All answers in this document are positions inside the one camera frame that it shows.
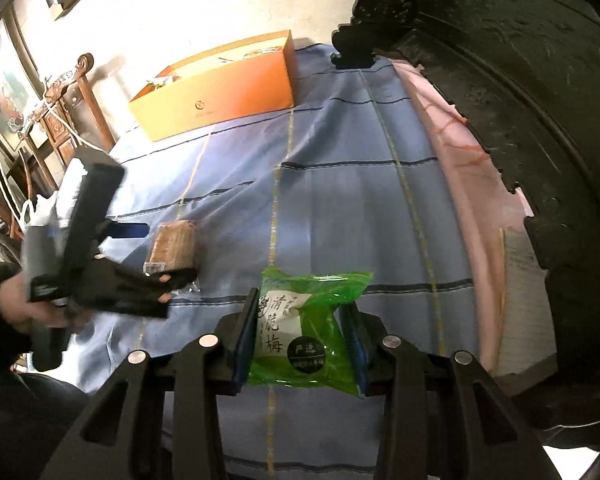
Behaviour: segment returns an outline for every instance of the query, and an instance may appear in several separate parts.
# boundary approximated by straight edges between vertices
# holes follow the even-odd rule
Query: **silver bolt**
[[[199,340],[200,346],[204,348],[211,348],[212,346],[216,346],[218,344],[218,336],[215,334],[205,334]]]
[[[146,354],[142,350],[135,350],[129,354],[127,358],[129,362],[133,365],[139,365],[142,361],[146,359]]]
[[[456,355],[454,355],[454,359],[459,365],[468,365],[471,364],[471,361],[474,360],[473,356],[469,354],[469,352],[465,352],[464,350],[456,352]]]
[[[386,335],[382,338],[382,344],[387,348],[398,348],[400,343],[400,338],[397,335]]]

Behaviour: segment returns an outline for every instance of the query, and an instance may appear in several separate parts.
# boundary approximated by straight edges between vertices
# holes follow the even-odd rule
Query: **human hand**
[[[80,332],[91,318],[92,312],[85,310],[80,316],[69,320],[62,308],[51,303],[27,303],[24,277],[20,272],[0,284],[0,314],[18,332],[28,334],[32,320],[52,328],[70,325],[73,332]]]

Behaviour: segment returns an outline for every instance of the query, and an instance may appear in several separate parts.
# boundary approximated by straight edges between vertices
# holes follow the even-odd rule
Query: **green plastic wrapper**
[[[288,276],[265,269],[250,384],[330,386],[357,395],[334,313],[339,305],[359,298],[371,277],[366,272]]]

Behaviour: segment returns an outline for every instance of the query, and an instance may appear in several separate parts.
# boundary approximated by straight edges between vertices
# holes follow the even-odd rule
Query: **pink fabric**
[[[494,370],[506,291],[503,232],[523,230],[530,208],[522,192],[507,191],[491,158],[465,126],[465,118],[421,75],[422,67],[392,63],[429,133],[453,196],[474,276],[480,362]]]

